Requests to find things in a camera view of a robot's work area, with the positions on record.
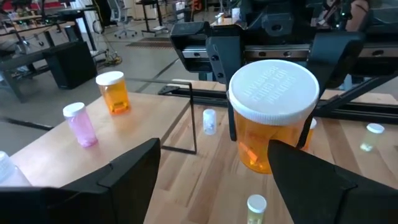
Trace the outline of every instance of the wooden table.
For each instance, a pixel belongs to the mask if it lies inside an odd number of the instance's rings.
[[[186,98],[129,93],[129,99],[132,111],[120,116],[109,115],[102,97],[87,106],[99,144],[82,148],[63,122],[15,153],[12,160],[33,185],[61,187],[150,138],[164,141],[189,107]]]
[[[193,82],[193,86],[225,89],[215,82]],[[97,146],[82,149],[67,124],[62,123],[14,154],[12,160],[34,185],[60,187],[151,137],[161,138],[168,146],[193,148],[186,98],[137,93],[129,96],[133,110],[123,116],[110,117],[102,98],[88,106],[99,139]],[[272,175],[257,174],[240,162],[236,143],[229,138],[226,108],[213,108],[218,120],[216,134],[203,133],[201,114],[206,108],[211,107],[195,105],[197,155],[162,151],[145,223],[246,223],[246,200],[251,194],[261,194],[268,201],[265,224],[292,223]],[[364,152],[359,149],[366,131],[364,123],[319,119],[309,151],[398,188],[398,127],[385,127],[377,149]]]

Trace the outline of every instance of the table leg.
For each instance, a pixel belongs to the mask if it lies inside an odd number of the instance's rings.
[[[54,47],[54,40],[51,38],[51,34],[49,31],[44,32],[44,37],[47,40],[47,43],[49,44],[50,47]]]
[[[91,44],[91,48],[92,48],[92,50],[97,50],[97,48],[95,47],[93,36],[90,31],[90,27],[88,26],[88,23],[87,23],[85,12],[81,12],[81,13],[83,13],[81,18],[83,18],[83,23],[85,24],[85,28],[87,31],[88,40],[90,41],[90,44]]]
[[[18,98],[18,100],[21,103],[25,102],[24,95],[21,93],[21,91],[19,90],[19,87],[17,86],[15,81],[12,79],[11,74],[8,73],[7,71],[4,71],[2,73],[2,77],[3,77],[4,81],[7,83],[8,87],[11,89],[11,91],[14,92],[14,94]]]

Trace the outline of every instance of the large orange pill bottle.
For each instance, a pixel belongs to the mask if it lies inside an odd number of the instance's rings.
[[[283,60],[262,60],[240,68],[229,83],[239,156],[253,171],[270,174],[268,142],[299,141],[314,109],[319,84],[306,68]]]
[[[102,73],[95,81],[111,114],[121,114],[130,110],[123,72]]]

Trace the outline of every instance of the black equipment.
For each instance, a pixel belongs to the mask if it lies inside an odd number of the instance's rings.
[[[298,143],[303,146],[312,116],[398,124],[398,106],[350,102],[398,76],[398,29],[391,33],[393,23],[372,24],[372,20],[367,20],[371,13],[361,6],[367,17],[359,20],[366,24],[366,29],[360,26],[356,32],[346,32],[346,27],[358,18],[351,15],[353,3],[341,0],[329,6],[322,0],[242,0],[240,26],[211,27],[208,22],[175,24],[170,39],[189,72],[212,72],[215,80],[226,84],[227,90],[229,80],[239,68],[269,58],[290,60],[309,69],[319,82],[320,96],[326,88],[342,84],[347,74],[369,77],[370,80],[340,96],[319,100]],[[374,26],[388,29],[367,31]],[[188,97],[187,89],[179,87],[168,86],[159,94]],[[230,135],[235,141],[233,110],[226,93],[194,90],[193,94],[195,103],[228,107]]]
[[[0,222],[143,223],[159,162],[153,138],[60,189],[0,188]]]
[[[398,190],[277,140],[268,158],[295,224],[397,223]]]
[[[80,8],[80,9],[62,9],[62,10],[57,11],[57,14],[58,14],[57,19],[59,19],[61,21],[75,21],[75,24],[78,24],[77,20],[82,18],[83,23],[85,25],[85,29],[87,30],[87,36],[88,36],[88,40],[90,41],[91,49],[97,50],[97,48],[95,47],[93,35],[90,32],[90,27],[88,25],[87,18],[85,15],[85,11],[98,12],[97,10],[99,10],[98,7],[94,7],[94,6],[84,7],[84,8]]]
[[[68,40],[70,42],[80,41],[83,42],[83,37],[81,36],[80,29],[77,25],[67,26],[64,28],[67,33]]]
[[[65,47],[50,48],[44,52],[44,58],[55,82],[62,89],[73,89],[97,75],[86,42],[77,41]]]

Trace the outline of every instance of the white child-resistant cap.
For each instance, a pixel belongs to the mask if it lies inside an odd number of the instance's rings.
[[[306,68],[284,60],[261,60],[241,67],[229,82],[233,108],[251,121],[288,125],[309,115],[319,84]]]
[[[314,129],[317,126],[317,121],[315,118],[312,118],[310,129]]]
[[[0,151],[0,182],[9,177],[15,168],[14,163],[11,161],[7,153]]]
[[[203,111],[203,119],[214,120],[216,118],[216,111],[213,109],[205,109]]]
[[[65,117],[71,118],[78,115],[85,109],[86,109],[85,104],[82,102],[78,102],[78,103],[69,104],[68,106],[64,107],[62,112]]]
[[[366,126],[366,129],[368,129],[370,132],[375,133],[375,134],[381,134],[384,132],[384,127],[381,126],[380,124],[376,123],[370,123]]]
[[[267,201],[261,195],[250,195],[248,198],[248,208],[254,213],[263,213],[267,208]]]
[[[99,85],[113,85],[124,79],[123,72],[105,72],[95,77],[95,82]]]

